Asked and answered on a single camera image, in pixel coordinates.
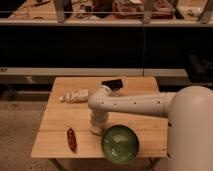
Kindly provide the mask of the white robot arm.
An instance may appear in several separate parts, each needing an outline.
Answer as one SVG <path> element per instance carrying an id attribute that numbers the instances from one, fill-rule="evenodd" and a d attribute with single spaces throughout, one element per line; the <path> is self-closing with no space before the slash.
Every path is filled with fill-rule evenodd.
<path id="1" fill-rule="evenodd" d="M 102 85 L 88 100 L 95 127 L 109 112 L 168 118 L 168 171 L 213 171 L 213 90 L 189 86 L 178 92 L 112 96 Z"/>

